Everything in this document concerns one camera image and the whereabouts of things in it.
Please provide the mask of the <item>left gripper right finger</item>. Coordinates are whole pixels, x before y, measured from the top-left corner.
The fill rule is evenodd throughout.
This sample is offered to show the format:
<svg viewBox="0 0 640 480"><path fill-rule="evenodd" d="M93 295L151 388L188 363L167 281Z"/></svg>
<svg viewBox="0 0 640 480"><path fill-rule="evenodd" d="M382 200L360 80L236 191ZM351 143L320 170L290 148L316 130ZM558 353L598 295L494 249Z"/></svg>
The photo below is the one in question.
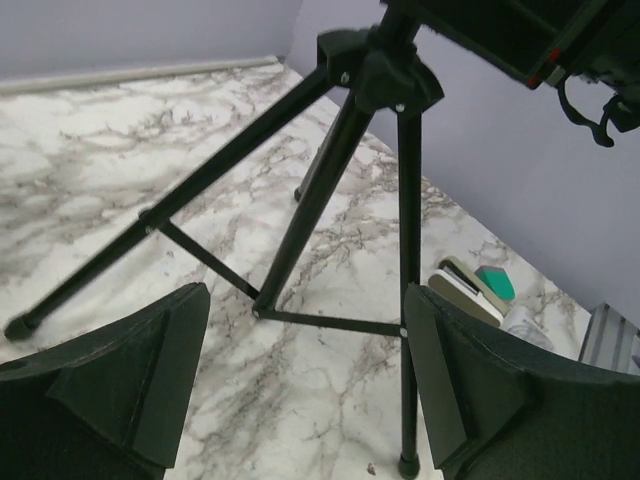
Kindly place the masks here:
<svg viewBox="0 0 640 480"><path fill-rule="evenodd" d="M635 479L639 379L548 352L429 288L404 300L434 466L447 479Z"/></svg>

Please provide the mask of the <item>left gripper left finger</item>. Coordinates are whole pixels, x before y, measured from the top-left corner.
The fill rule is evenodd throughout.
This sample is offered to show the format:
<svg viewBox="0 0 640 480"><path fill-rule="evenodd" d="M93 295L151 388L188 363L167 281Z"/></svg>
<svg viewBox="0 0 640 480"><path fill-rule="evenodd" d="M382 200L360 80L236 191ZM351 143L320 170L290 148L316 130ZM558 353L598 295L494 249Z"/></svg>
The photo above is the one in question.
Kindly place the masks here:
<svg viewBox="0 0 640 480"><path fill-rule="evenodd" d="M1 366L4 479L161 479L175 465L209 316L191 283Z"/></svg>

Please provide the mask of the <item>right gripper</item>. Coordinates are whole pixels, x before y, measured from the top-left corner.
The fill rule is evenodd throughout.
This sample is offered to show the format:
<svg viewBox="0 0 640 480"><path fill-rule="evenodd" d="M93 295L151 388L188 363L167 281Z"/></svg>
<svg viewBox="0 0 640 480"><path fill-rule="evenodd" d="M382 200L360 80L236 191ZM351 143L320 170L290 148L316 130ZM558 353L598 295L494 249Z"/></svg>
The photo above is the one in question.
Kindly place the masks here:
<svg viewBox="0 0 640 480"><path fill-rule="evenodd" d="M639 81L637 1L419 1L421 22L533 88L564 74Z"/></svg>

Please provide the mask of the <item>black tripod music stand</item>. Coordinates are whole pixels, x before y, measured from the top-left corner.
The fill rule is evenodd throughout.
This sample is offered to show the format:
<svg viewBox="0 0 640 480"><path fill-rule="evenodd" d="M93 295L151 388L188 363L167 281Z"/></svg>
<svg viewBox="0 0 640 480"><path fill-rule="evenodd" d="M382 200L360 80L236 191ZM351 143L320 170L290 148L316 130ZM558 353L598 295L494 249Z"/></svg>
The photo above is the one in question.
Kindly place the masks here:
<svg viewBox="0 0 640 480"><path fill-rule="evenodd" d="M1 101L1 315L10 318L298 81L279 63ZM336 105L323 99L176 216L260 285L293 189ZM280 299L284 310L398 318L396 159L366 136ZM395 479L400 343L260 321L242 293L159 233L51 317L14 360L125 316L185 283L211 313L172 479Z"/></svg>

